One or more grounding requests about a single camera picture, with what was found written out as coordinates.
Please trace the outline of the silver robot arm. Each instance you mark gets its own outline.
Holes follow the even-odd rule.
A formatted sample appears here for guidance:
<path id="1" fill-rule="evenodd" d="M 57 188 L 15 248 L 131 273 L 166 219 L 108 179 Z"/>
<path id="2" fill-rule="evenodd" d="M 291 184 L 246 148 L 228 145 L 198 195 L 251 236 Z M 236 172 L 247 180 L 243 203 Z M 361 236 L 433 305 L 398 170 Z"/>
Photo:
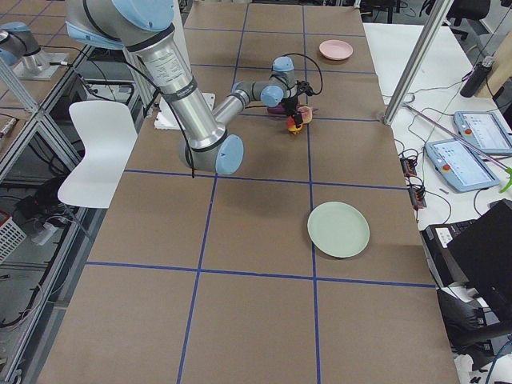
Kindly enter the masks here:
<path id="1" fill-rule="evenodd" d="M 251 102 L 282 105 L 294 127 L 303 124 L 299 83 L 287 56 L 274 60 L 269 80 L 235 84 L 211 110 L 175 44 L 171 1 L 68 1 L 66 28 L 69 36 L 83 44 L 127 49 L 140 57 L 178 120 L 184 137 L 182 161 L 193 170 L 232 174 L 240 167 L 242 140 L 229 134 L 226 126 Z"/>
<path id="2" fill-rule="evenodd" d="M 1 59 L 20 79 L 49 81 L 61 64 L 68 64 L 68 56 L 45 51 L 23 22 L 1 25 Z"/>

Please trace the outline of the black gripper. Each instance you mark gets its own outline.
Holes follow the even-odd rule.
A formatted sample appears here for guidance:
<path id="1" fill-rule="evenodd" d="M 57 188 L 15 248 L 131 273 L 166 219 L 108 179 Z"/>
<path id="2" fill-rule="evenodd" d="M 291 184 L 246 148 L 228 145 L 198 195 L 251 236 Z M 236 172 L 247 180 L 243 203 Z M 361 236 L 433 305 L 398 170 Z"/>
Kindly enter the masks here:
<path id="1" fill-rule="evenodd" d="M 282 100 L 282 107 L 285 111 L 285 115 L 292 116 L 295 127 L 300 127 L 303 124 L 303 117 L 302 114 L 298 112 L 298 106 L 298 96 L 284 98 Z"/>

